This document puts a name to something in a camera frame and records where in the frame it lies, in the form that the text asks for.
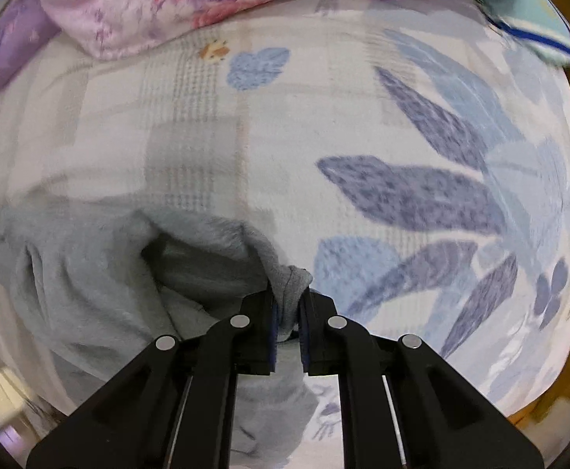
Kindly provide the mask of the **teal striped pillow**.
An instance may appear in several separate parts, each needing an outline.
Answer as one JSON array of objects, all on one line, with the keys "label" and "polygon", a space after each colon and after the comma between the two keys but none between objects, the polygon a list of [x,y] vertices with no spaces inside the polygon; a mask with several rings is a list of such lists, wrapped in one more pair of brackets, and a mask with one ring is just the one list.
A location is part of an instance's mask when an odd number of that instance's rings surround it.
[{"label": "teal striped pillow", "polygon": [[551,0],[475,0],[487,22],[548,64],[570,68],[570,23]]}]

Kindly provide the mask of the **grey zip hoodie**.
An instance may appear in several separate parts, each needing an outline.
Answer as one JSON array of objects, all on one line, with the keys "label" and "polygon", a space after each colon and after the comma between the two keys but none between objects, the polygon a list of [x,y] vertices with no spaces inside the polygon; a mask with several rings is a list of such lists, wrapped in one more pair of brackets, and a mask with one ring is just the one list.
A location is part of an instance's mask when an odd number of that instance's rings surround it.
[{"label": "grey zip hoodie", "polygon": [[247,295],[273,291],[279,360],[272,377],[239,381],[235,466],[283,467],[316,412],[289,339],[312,279],[243,221],[92,203],[0,211],[0,284],[75,403],[155,338],[201,336]]}]

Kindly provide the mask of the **floral white bed sheet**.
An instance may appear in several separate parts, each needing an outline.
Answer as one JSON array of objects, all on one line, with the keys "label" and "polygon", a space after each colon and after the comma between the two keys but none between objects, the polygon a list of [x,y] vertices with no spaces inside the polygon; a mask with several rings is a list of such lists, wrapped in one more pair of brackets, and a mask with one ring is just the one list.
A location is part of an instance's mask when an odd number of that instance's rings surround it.
[{"label": "floral white bed sheet", "polygon": [[[0,90],[0,211],[243,221],[311,277],[318,407],[281,468],[539,468],[509,422],[570,351],[570,87],[468,0],[279,0],[98,61],[66,35]],[[269,378],[266,289],[84,402],[0,284],[0,356],[63,413],[31,468],[231,462]]]}]

